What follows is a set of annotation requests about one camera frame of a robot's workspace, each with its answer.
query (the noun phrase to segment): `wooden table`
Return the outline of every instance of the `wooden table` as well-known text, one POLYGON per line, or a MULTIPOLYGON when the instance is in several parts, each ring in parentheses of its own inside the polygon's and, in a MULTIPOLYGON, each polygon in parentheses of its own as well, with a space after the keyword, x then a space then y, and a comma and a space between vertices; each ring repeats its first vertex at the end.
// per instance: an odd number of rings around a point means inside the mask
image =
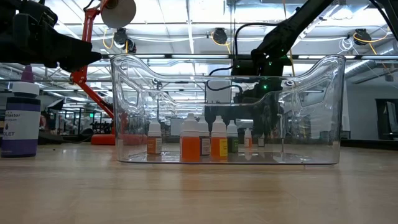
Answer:
POLYGON ((120 163, 63 144, 0 159, 0 223, 398 223, 398 151, 345 148, 334 167, 120 163))

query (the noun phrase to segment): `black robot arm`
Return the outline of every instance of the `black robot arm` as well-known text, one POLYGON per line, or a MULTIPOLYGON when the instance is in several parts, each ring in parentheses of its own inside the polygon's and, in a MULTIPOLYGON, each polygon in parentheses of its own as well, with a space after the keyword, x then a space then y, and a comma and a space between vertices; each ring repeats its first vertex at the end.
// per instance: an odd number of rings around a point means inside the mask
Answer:
POLYGON ((57 15, 39 2, 0 1, 0 62, 58 64, 72 72, 101 59, 92 52, 92 44, 59 34, 53 27, 57 15))
MULTIPOLYGON (((370 1, 379 9, 379 12, 383 15, 398 40, 398 0, 370 1), (381 10, 378 3, 384 6, 387 15, 381 10)), ((251 52, 253 70, 256 72, 256 74, 252 75, 267 75, 264 69, 269 62, 279 60, 285 56, 301 32, 332 2, 333 0, 308 0, 292 17, 281 22, 275 29, 270 31, 261 44, 251 52)))

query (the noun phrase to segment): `ceiling pipe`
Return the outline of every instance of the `ceiling pipe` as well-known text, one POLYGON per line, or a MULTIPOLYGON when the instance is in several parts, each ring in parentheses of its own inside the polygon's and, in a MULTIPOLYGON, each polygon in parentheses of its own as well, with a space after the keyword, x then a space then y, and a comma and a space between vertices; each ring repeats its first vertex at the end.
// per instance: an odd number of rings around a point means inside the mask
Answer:
MULTIPOLYGON (((398 54, 398 42, 392 40, 376 49, 378 55, 396 55, 398 54)), ((367 72, 377 66, 375 60, 363 60, 346 67, 345 78, 352 78, 360 73, 367 72)))

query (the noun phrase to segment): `bottle label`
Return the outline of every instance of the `bottle label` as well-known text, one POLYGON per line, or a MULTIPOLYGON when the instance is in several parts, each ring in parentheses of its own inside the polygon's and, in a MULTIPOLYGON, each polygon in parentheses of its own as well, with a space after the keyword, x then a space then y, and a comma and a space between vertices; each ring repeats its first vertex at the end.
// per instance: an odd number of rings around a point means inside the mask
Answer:
POLYGON ((220 139, 220 156, 228 156, 228 141, 227 139, 220 139))
POLYGON ((208 156, 210 155, 210 138, 200 137, 200 155, 208 156))
POLYGON ((264 139, 263 138, 259 138, 258 145, 260 147, 264 147, 264 139))
POLYGON ((239 149, 238 137, 228 137, 228 152, 235 153, 239 149))
POLYGON ((40 112, 7 110, 4 118, 3 140, 37 139, 40 112))
POLYGON ((36 154, 39 120, 39 111, 7 110, 4 118, 1 155, 36 154))
POLYGON ((162 138, 148 137, 147 153, 160 154, 162 152, 162 138))
POLYGON ((156 149, 155 149, 156 154, 162 153, 162 138, 156 138, 156 149))
POLYGON ((251 147, 251 138, 244 138, 244 147, 251 147))

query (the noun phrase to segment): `transparent container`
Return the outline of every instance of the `transparent container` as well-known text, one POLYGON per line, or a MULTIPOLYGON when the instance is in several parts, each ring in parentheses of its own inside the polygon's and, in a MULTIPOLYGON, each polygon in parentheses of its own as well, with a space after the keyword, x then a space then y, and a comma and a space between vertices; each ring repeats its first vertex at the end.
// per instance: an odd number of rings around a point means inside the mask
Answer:
POLYGON ((196 164, 336 164, 340 156, 345 58, 327 56, 298 77, 161 75, 133 55, 111 59, 116 148, 122 162, 196 164), (169 86, 194 85, 195 93, 169 86), (226 87, 217 90, 216 86, 226 87), (205 94, 203 100, 178 101, 172 95, 205 94), (235 120, 238 152, 220 159, 180 157, 180 128, 188 113, 211 124, 221 115, 235 120), (147 154, 150 121, 162 125, 162 152, 147 154), (244 147, 244 130, 252 147, 244 147), (264 146, 257 140, 264 135, 264 146))

